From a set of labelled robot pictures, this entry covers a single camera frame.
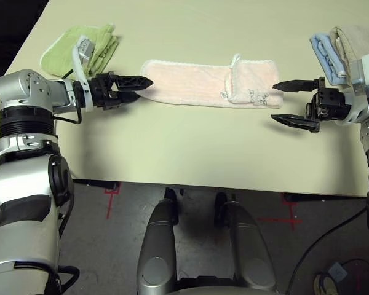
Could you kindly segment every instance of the white table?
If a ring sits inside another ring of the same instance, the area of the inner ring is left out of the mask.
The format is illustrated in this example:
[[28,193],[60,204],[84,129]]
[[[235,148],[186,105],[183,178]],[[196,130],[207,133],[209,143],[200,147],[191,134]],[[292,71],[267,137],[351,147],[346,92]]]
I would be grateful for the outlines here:
[[[74,25],[116,25],[120,44],[106,71],[139,74],[148,59],[227,65],[235,53],[272,59],[282,81],[323,76],[308,41],[337,24],[369,25],[369,0],[51,0],[8,72],[39,66]],[[286,93],[282,109],[172,106],[139,99],[117,111],[58,123],[62,154],[77,178],[365,195],[359,126],[321,124],[312,134],[271,114],[302,114],[311,93]]]

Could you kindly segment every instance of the gray floor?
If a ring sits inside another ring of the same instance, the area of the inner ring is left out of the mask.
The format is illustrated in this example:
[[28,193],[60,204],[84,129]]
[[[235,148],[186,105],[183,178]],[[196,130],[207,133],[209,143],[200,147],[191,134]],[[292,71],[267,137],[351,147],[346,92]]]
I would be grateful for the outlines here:
[[[76,204],[61,243],[61,264],[78,266],[79,281],[66,294],[136,294],[135,273],[145,226],[164,194],[165,186],[122,183],[112,195],[76,185]],[[181,213],[175,226],[179,277],[232,277],[233,263],[227,230],[213,227],[216,188],[185,187],[178,195]],[[273,192],[226,190],[258,220],[283,293],[304,250],[320,235],[364,207],[364,200],[301,202],[289,206]],[[361,216],[326,238],[298,272],[292,294],[312,294],[314,274],[334,262],[369,261],[369,231]],[[369,266],[346,265],[349,275],[339,284],[341,295],[369,294]]]

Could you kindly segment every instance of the blue towel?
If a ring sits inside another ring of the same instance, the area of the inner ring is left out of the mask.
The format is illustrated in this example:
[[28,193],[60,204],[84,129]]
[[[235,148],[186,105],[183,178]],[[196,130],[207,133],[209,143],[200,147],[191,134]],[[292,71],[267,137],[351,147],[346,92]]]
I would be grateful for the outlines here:
[[343,62],[332,47],[330,37],[319,33],[313,35],[310,41],[329,83],[331,85],[347,84]]

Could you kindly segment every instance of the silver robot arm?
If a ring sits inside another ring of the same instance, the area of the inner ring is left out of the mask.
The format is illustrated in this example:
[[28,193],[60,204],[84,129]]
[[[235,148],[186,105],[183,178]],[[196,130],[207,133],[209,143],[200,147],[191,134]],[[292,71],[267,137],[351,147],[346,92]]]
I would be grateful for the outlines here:
[[[94,106],[112,109],[136,100],[134,90],[152,81],[108,73],[87,81],[87,87],[81,83],[50,81],[29,69],[0,77],[0,294],[62,294],[79,276],[77,268],[58,265],[74,186],[54,120],[81,123],[85,91]],[[114,83],[118,91],[111,90]],[[75,111],[77,121],[55,116]],[[73,277],[62,283],[59,273]]]
[[[317,133],[320,122],[335,120],[338,125],[360,123],[360,140],[369,166],[369,54],[350,64],[352,87],[326,88],[325,78],[291,80],[278,83],[274,88],[286,92],[313,91],[312,101],[306,105],[304,117],[291,114],[272,115],[285,125]],[[369,192],[367,194],[367,225],[369,228]]]

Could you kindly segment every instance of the pink towel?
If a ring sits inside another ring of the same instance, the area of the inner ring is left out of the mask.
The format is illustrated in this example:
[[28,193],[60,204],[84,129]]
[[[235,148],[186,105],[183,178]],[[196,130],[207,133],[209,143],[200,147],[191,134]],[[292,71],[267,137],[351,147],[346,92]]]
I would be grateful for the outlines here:
[[229,66],[195,65],[148,60],[141,75],[153,85],[137,93],[150,100],[191,106],[222,108],[279,108],[282,92],[272,60],[241,60],[237,54]]

